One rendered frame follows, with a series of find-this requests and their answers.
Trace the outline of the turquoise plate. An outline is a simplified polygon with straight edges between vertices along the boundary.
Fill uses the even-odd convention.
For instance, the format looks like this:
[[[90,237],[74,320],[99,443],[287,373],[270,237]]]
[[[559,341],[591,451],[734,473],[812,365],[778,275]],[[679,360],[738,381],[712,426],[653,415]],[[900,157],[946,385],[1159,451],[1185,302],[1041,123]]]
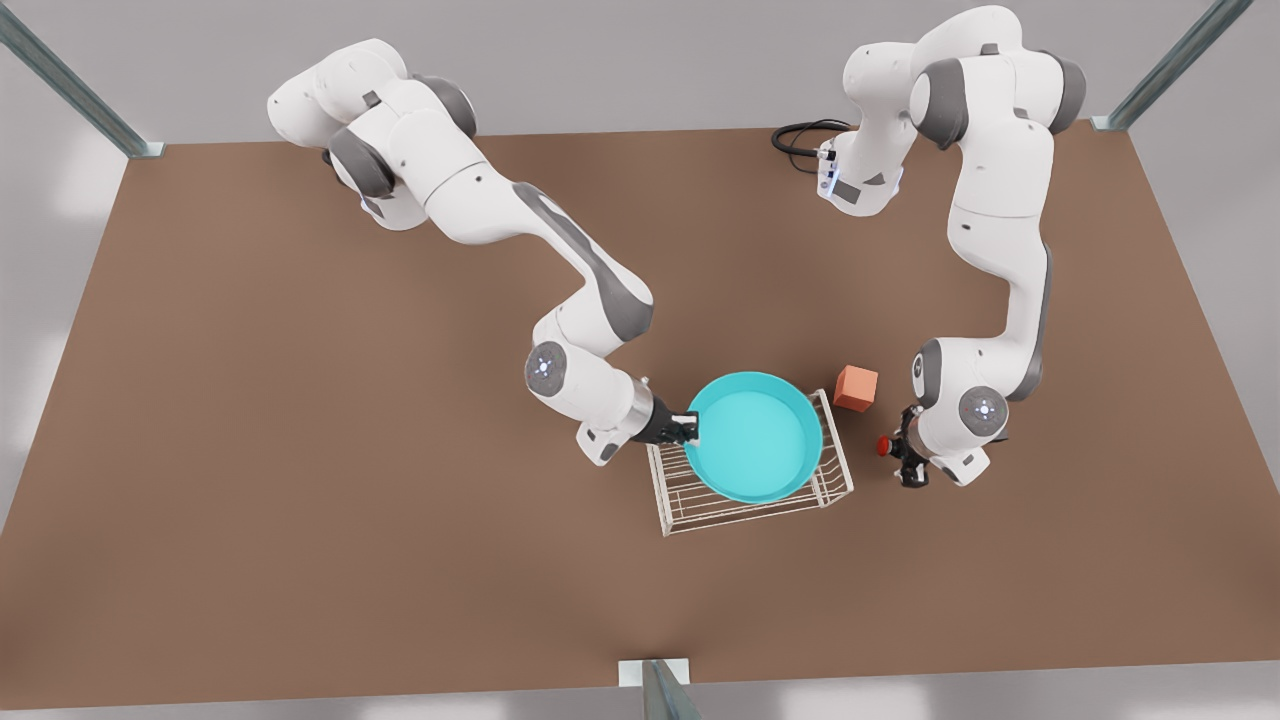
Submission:
[[[703,484],[740,503],[771,503],[795,495],[817,470],[823,434],[810,397],[762,372],[736,372],[701,388],[700,439],[685,446]]]

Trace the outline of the orange cube block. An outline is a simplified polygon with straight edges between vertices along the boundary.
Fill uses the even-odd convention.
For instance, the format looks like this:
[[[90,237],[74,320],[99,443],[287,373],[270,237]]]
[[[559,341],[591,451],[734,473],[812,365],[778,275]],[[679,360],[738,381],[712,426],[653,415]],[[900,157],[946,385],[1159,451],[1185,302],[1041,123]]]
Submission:
[[[876,401],[878,379],[877,372],[846,365],[837,375],[832,404],[837,407],[864,413]]]

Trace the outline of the silver frame post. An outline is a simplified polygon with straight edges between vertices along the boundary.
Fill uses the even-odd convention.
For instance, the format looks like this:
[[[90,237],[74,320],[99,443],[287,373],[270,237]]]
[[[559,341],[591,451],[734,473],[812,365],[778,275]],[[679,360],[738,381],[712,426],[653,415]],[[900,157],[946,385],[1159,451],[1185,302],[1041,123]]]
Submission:
[[[643,692],[643,720],[703,720],[690,698],[689,659],[631,659],[617,664],[618,687]]]
[[[1128,132],[1253,3],[1213,0],[1111,113],[1091,118],[1091,127],[1097,132]]]
[[[0,44],[129,159],[160,158],[164,142],[150,142],[73,72],[0,0]]]

